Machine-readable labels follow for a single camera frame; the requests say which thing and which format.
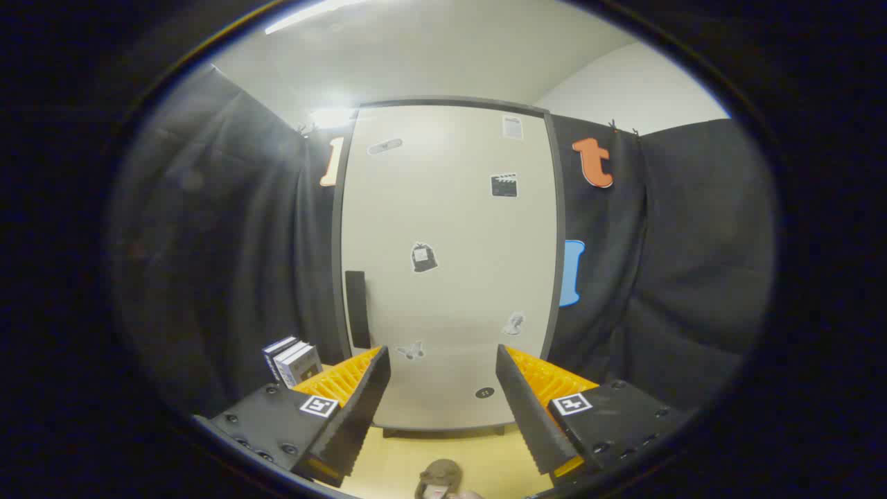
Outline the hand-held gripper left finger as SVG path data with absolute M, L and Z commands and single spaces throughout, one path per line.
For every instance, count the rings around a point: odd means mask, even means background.
M 266 383 L 230 408 L 193 420 L 269 466 L 340 487 L 351 476 L 389 384 L 387 347 L 375 347 L 287 388 Z

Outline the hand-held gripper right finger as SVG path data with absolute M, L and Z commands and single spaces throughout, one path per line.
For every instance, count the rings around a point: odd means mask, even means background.
M 496 376 L 536 468 L 555 487 L 598 486 L 693 417 L 623 379 L 595 383 L 503 344 Z

